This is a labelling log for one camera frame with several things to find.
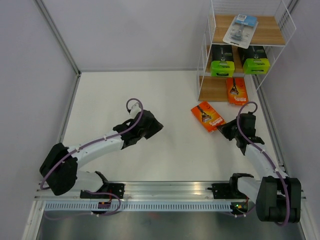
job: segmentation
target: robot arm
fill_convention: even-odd
[[[106,188],[108,181],[100,172],[79,169],[105,154],[134,145],[141,138],[149,139],[163,128],[154,115],[140,108],[138,103],[128,111],[131,119],[115,126],[102,138],[75,146],[67,147],[58,143],[52,147],[40,167],[40,173],[56,196],[71,189],[99,192]]]
[[[234,173],[229,181],[230,188],[235,194],[245,194],[255,203],[257,216],[263,222],[285,222],[289,202],[287,221],[297,223],[300,220],[301,184],[267,158],[265,143],[256,136],[255,122],[256,116],[252,112],[241,113],[233,121],[217,127],[224,137],[230,141],[236,140],[237,147],[252,163],[261,179],[259,182],[251,174]],[[288,201],[280,178],[286,185]]]

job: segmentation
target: metal frame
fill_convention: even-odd
[[[77,64],[74,60],[74,58],[72,57],[64,39],[62,38],[54,20],[52,19],[46,5],[44,4],[44,2],[42,0],[33,0],[35,5],[37,6],[37,8],[39,9],[40,13],[42,14],[45,22],[48,24],[54,38],[56,39],[57,43],[59,44],[59,46],[61,47],[66,59],[69,61],[69,63],[71,64],[75,74],[77,75],[77,77],[80,75],[80,70],[77,67]]]

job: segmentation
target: white floor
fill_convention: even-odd
[[[245,83],[249,99],[260,106],[251,77]],[[82,170],[100,171],[109,181],[226,181],[233,173],[250,173],[259,179],[235,140],[228,141],[218,131],[207,133],[192,115],[191,108],[198,104],[196,89],[195,71],[82,73],[63,143],[70,146],[101,138],[129,118],[125,104],[129,98],[138,98],[164,128]],[[227,122],[239,111],[226,102],[210,104]],[[275,159],[260,108],[255,115],[256,135]]]

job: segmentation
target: label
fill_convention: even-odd
[[[239,21],[241,21],[241,22],[243,22],[244,20],[246,20],[246,18],[247,18],[247,15],[239,14],[236,19],[239,20]]]

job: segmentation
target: wire shelf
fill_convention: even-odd
[[[270,62],[269,71],[296,31],[294,21],[283,0],[211,0],[197,67],[198,99],[210,59],[211,46],[212,44],[225,44],[222,38],[234,16],[238,14],[252,15],[258,18],[259,28],[257,27],[255,35],[253,35],[251,45],[264,46]],[[260,85],[257,90],[267,75],[268,73],[258,76]]]

